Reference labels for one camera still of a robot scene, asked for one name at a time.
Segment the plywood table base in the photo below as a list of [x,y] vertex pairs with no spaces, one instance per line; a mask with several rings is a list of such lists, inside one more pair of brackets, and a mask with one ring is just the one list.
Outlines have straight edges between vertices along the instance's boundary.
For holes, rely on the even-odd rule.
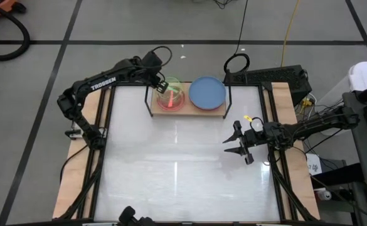
[[[289,85],[283,82],[272,84],[272,95],[275,100],[280,122],[296,122],[292,97]],[[110,109],[111,90],[106,88],[104,91],[98,90],[88,95],[83,114],[88,117],[89,122],[100,121],[100,125],[105,125],[108,119],[105,111]],[[97,165],[99,152],[90,151],[88,148],[82,152],[78,150],[84,146],[83,139],[76,139],[70,143],[68,150],[69,162],[65,165],[60,182],[60,189],[53,212],[53,218],[59,218],[72,204],[83,188],[85,175],[91,175],[93,168]],[[304,148],[300,141],[294,143],[294,147],[285,152],[286,162],[289,170],[290,182],[294,193],[302,204],[314,217],[320,219],[319,210],[312,183],[309,176],[306,156],[301,153]]]

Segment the blue plate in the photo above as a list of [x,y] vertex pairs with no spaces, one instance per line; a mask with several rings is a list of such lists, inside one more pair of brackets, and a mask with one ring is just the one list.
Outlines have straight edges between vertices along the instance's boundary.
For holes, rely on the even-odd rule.
[[215,77],[197,78],[189,86],[189,99],[195,104],[216,104],[225,102],[226,88]]

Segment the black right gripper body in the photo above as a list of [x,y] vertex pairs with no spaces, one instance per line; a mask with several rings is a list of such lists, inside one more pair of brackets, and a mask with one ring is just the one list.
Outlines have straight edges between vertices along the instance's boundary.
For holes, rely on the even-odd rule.
[[235,121],[233,123],[233,128],[234,132],[240,131],[242,133],[242,136],[238,138],[239,147],[242,147],[245,150],[245,155],[243,155],[243,157],[245,158],[246,165],[250,165],[254,162],[254,158],[248,149],[253,146],[265,144],[266,140],[262,136],[261,131],[255,131],[254,129],[249,129],[243,132],[240,121]]

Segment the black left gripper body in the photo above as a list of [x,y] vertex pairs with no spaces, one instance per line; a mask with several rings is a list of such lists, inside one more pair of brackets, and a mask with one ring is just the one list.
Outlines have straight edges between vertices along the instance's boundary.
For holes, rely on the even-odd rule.
[[135,81],[148,85],[163,94],[167,90],[169,84],[165,81],[165,78],[157,76],[161,68],[162,64],[155,66],[136,65]]

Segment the orange vacuum cleaner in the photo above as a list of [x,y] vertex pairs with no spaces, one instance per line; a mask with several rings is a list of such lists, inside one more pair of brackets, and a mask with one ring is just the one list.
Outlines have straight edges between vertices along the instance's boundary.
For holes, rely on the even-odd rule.
[[7,18],[16,26],[19,26],[22,23],[16,19],[12,13],[26,14],[26,12],[26,6],[18,0],[0,0],[0,17]]

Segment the white paper sheet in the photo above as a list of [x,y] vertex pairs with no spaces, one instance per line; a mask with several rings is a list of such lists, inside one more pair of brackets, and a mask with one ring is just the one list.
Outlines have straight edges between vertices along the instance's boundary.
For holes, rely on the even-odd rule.
[[318,175],[322,173],[321,161],[318,155],[316,154],[306,154],[307,156],[307,165],[309,169],[309,173],[311,175]]

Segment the black table frame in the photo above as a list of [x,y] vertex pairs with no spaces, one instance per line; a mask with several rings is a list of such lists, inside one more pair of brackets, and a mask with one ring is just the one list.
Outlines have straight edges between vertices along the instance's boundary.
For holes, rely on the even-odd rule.
[[227,152],[235,120],[260,115],[256,87],[233,87],[226,118],[150,116],[144,87],[117,87],[98,192],[96,221],[116,220],[126,206],[154,220],[271,222],[279,219],[267,150],[255,161]]

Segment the white rounded object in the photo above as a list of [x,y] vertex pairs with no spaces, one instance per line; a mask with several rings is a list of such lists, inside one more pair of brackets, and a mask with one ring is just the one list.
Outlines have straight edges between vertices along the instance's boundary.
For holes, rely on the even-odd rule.
[[351,91],[364,91],[367,89],[367,62],[353,65],[348,72]]

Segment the black table clamp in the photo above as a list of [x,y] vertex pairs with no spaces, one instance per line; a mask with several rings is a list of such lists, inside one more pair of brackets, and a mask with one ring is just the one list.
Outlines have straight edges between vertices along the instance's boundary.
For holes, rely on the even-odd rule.
[[71,140],[82,138],[82,131],[80,129],[72,129],[65,131],[65,135]]

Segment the black frame wooden shelf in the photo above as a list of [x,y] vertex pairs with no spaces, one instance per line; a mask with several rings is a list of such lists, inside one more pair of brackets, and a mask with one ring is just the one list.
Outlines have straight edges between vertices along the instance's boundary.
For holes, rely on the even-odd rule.
[[152,116],[205,116],[205,117],[222,117],[226,118],[229,113],[232,97],[231,97],[231,87],[226,86],[226,100],[224,103],[216,109],[213,110],[203,110],[196,107],[189,99],[189,86],[191,82],[183,82],[183,92],[184,101],[180,105],[178,110],[164,110],[157,101],[158,91],[155,89],[150,89],[146,87],[146,97],[145,103],[147,109]]

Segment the translucent teal plate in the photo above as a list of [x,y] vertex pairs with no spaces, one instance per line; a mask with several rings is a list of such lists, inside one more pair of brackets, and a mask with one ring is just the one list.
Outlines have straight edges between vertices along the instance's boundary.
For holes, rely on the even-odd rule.
[[166,77],[166,82],[169,84],[166,91],[173,90],[184,93],[183,85],[176,77]]

